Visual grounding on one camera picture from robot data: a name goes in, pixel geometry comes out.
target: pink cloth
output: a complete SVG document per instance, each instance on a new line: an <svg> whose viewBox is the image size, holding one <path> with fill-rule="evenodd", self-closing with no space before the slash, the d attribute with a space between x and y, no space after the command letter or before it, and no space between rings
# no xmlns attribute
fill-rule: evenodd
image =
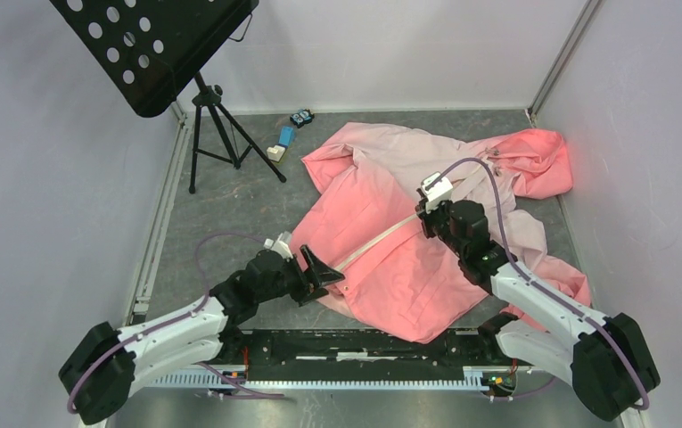
<svg viewBox="0 0 682 428"><path fill-rule="evenodd" d="M512 253L551 284L589 305L587 279L546 254L542 223L514 210L514 194L545 198L571 188L563 139L528 129L464 144L419 129L349 123L303 158L322 194L293 232L292 249L308 244L330 266L414 213L423 178L464 157L480 157L497 172ZM486 172L464 164L448 175L453 199L482 203L493 239L497 213ZM346 279L320 301L349 317L411 342L429 342L487 295L470 284L456 256L426 239L418 219L386 236L344 269ZM523 315L516 308L509 311Z"/></svg>

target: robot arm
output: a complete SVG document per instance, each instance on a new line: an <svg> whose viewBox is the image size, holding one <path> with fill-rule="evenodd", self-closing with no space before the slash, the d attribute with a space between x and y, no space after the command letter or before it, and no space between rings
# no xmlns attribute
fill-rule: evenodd
<svg viewBox="0 0 682 428"><path fill-rule="evenodd" d="M532 274L490 239L482 205L452 202L453 186L440 176L427 177L418 190L422 199L417 216L425 236L438 237L457 255L472 284L514 304L547 329L540 332L512 315L500 314L480 327L483 337L508 357L527 361L571 385L582 403L604 420L636 407L644 393L632 372L645 391L661 381L637 323L625 314L611 318L581 305Z"/></svg>
<svg viewBox="0 0 682 428"><path fill-rule="evenodd" d="M593 414L609 421L660 383L632 318L608 317L534 276L490 240L483 207L452 202L452 190L437 173L423 181L416 211L424 234L438 237L457 255L472 284L513 303L547 329L540 332L515 316L499 314L478 328L483 348L562 379ZM284 233L267 240L243 270L178 311L118 330L106 322L89 330L59 373L70 394L69 410L79 413L85 424L96 424L163 375L213 358L232 360L242 348L237 326L253 317L260 303L288 294L303 305L326 295L326 285L344 279L307 246L300 248L308 265L302 270L288 248L290 239Z"/></svg>
<svg viewBox="0 0 682 428"><path fill-rule="evenodd" d="M191 305L140 325L115 330L104 322L89 330L59 373L84 423L111 416L163 375L237 352L237 326L253 317L260 303L288 294L303 305L326 295L328 284L344 279L306 245L300 251L308 268L301 270L288 249L290 239L286 232L267 240L244 270Z"/></svg>

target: white wall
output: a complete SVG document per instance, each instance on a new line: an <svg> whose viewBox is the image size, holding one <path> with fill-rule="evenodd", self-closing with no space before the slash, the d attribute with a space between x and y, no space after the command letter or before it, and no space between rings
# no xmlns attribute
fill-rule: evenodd
<svg viewBox="0 0 682 428"><path fill-rule="evenodd" d="M584 3L262 0L202 75L233 111L525 108Z"/></svg>
<svg viewBox="0 0 682 428"><path fill-rule="evenodd" d="M75 426L57 371L121 321L174 134L49 2L0 2L0 427Z"/></svg>
<svg viewBox="0 0 682 428"><path fill-rule="evenodd" d="M682 426L682 2L605 2L540 112L570 146L564 197L599 306L642 326Z"/></svg>

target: black music stand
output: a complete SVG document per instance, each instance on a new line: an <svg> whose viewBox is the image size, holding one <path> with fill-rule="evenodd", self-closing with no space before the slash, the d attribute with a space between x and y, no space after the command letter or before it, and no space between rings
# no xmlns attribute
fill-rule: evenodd
<svg viewBox="0 0 682 428"><path fill-rule="evenodd" d="M285 183L285 176L222 104L222 89L207 86L199 70L251 15L259 0L50 0L141 117L162 114L194 79L196 117L190 193L196 192L199 154L241 167L251 150ZM201 109L215 122L227 158L199 148ZM249 143L240 155L218 110Z"/></svg>

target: purple cable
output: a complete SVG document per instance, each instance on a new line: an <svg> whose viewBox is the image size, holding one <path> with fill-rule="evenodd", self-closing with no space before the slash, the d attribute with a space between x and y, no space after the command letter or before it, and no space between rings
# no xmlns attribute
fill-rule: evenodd
<svg viewBox="0 0 682 428"><path fill-rule="evenodd" d="M263 243L264 239L257 237L257 236L252 236L252 235L247 235L247 234L241 234L238 232L217 232L215 234L209 235L201 239L199 243L196 245L196 249L193 251L193 261L196 264L196 270L199 271L199 275L201 276L201 282L203 283L204 286L204 295L201 298L201 302L196 306L196 308L193 309L192 312L199 312L202 308L204 308L204 305L207 304L207 302L210 300L210 288L207 284L207 274L204 273L204 269L201 268L201 263L199 261L199 251L201 250L201 247L211 241L214 238L220 237L220 236L240 236L241 238L247 238L251 239L252 241L255 241L257 243ZM70 396L68 397L68 412L75 415L78 413L78 410L75 407L75 400L76 396L78 395L78 392L80 389L83 387L84 383L86 383L86 379L94 372L96 371L96 368L99 367L104 361L109 359L111 356L115 354L115 352L125 348L128 346L128 344L132 343L133 341L136 340L141 340L137 339L139 336L140 337L146 337L150 333L154 333L157 330L160 330L161 328L167 327L168 325L173 325L177 323L178 321L187 319L190 317L190 313L185 313L182 315L179 315L177 317L171 318L163 323L159 323L157 325L153 325L145 330L143 330L140 333L134 334L133 336L128 337L126 340L118 343L117 345L113 346L110 348L108 351L104 352L94 363L92 363L91 366L86 370L83 375L81 375L80 378L78 378L78 382L73 386L72 391L70 391Z"/></svg>
<svg viewBox="0 0 682 428"><path fill-rule="evenodd" d="M504 246L506 257L508 258L509 263L511 263L511 266L514 268L516 273L519 274L519 276L521 276L525 281L528 281L532 286L540 290L543 294L551 298L551 300L567 308L575 316L580 317L587 321L588 324L592 325L600 333L600 335L603 336L605 341L608 342L613 351L616 353L616 356L619 357L619 359L621 360L621 363L624 365L624 368L627 370L627 373L632 378L632 382L635 383L637 392L639 392L640 397L642 397L643 399L642 405L635 404L632 406L632 408L636 410L647 410L650 407L650 400L648 399L645 386L643 385L643 382L640 380L639 376L637 376L637 372L635 372L635 368L632 366L632 363L629 362L627 356L624 355L624 351L621 350L621 347L619 346L619 344L616 343L616 341L611 337L611 335L608 334L608 332L606 332L605 329L600 324L598 324L594 319L585 317L584 312L577 309L577 307L568 303L561 297L556 296L553 292L547 290L545 287L538 284L536 281L533 281L531 276L524 272L522 268L516 264L516 261L514 261L514 257L512 257L511 252L508 250L508 240L506 239L506 233L504 228L504 216L501 210L501 198L500 195L498 194L498 184L496 184L496 179L493 177L493 173L490 170L490 166L487 163L485 163L484 160L479 158L463 158L461 160L457 160L456 162L454 162L453 165L446 168L445 171L441 172L438 175L438 177L435 178L434 181L432 181L432 183L430 183L424 188L424 190L430 190L436 183L438 183L443 177L445 177L447 173L451 172L452 170L454 170L454 168L466 162L477 162L488 172L488 178L490 179L490 184L493 186L493 193L496 196L496 211L498 215L498 229L500 230L501 233L501 243Z"/></svg>
<svg viewBox="0 0 682 428"><path fill-rule="evenodd" d="M207 370L211 371L212 373L215 374L215 376L219 377L221 381L223 381L224 383L227 383L228 385L236 388L238 391L246 392L247 394L250 394L250 395L244 395L244 396L238 396L238 395L230 396L230 398L232 398L232 399L283 399L283 398L285 398L285 396L283 394L266 394L265 392L254 391L252 389L246 388L243 385L240 385L236 382L233 382L233 380L229 379L224 374L215 370L213 367L211 367L207 363L199 363L199 366L202 366L202 367L206 368Z"/></svg>

